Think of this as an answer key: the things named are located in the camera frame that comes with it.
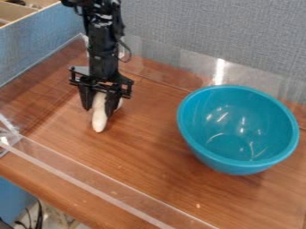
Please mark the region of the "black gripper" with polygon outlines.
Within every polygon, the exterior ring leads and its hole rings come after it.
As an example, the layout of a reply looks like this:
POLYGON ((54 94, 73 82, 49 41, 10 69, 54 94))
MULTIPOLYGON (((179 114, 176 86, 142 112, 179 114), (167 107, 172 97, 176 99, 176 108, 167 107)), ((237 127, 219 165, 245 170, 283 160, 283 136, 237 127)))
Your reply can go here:
POLYGON ((105 114, 110 117, 118 108, 118 100, 130 98, 133 80, 118 72, 116 54, 89 57, 88 66, 69 68, 69 83, 77 87, 85 111, 92 107, 97 92, 105 93, 105 114))

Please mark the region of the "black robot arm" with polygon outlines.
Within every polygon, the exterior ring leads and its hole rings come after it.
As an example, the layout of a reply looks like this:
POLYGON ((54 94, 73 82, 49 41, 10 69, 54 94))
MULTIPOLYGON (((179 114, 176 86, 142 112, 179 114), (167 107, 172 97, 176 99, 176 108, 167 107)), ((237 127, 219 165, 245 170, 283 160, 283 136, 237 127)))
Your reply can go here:
POLYGON ((120 0, 60 0, 82 17, 88 37, 88 66, 69 68, 69 83, 78 89, 85 111, 93 106, 97 92, 105 95, 105 115, 110 117, 121 98, 130 97, 133 80, 118 73, 118 47, 130 50, 120 40, 124 23, 120 0))

